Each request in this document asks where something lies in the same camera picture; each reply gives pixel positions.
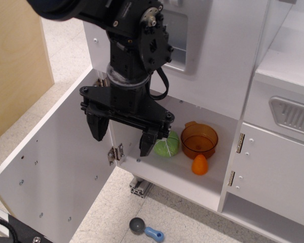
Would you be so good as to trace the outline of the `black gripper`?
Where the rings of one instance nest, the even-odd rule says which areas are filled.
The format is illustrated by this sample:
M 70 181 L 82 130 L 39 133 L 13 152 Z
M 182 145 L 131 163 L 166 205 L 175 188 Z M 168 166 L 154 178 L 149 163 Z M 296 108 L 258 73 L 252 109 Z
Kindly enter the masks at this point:
M 102 141 L 110 120 L 143 130 L 139 144 L 141 157 L 150 154 L 157 140 L 169 137 L 174 114 L 143 89 L 126 91 L 114 86 L 83 86 L 80 95 L 83 97 L 81 110 L 97 141 Z

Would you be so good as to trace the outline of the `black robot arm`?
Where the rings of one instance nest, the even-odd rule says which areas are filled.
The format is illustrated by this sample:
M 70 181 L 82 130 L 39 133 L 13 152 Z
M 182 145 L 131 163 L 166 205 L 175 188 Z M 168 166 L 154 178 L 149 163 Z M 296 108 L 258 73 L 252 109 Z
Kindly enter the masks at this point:
M 84 86 L 81 109 L 92 136 L 101 141 L 110 120 L 142 130 L 140 154 L 147 156 L 157 140 L 169 136 L 174 115 L 158 101 L 166 94 L 150 92 L 158 73 L 165 87 L 163 65 L 171 62 L 173 47 L 163 24 L 160 1 L 30 1 L 41 17 L 55 21 L 77 18 L 106 31 L 110 42 L 107 87 Z

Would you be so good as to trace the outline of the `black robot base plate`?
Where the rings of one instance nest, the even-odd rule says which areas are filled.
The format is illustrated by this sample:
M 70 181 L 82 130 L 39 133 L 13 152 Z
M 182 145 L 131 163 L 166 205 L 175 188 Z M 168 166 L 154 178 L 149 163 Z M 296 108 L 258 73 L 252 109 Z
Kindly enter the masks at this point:
M 0 225 L 9 232 L 6 237 L 0 236 L 0 242 L 52 242 L 46 236 L 13 216 L 8 216 L 8 221 L 0 219 Z

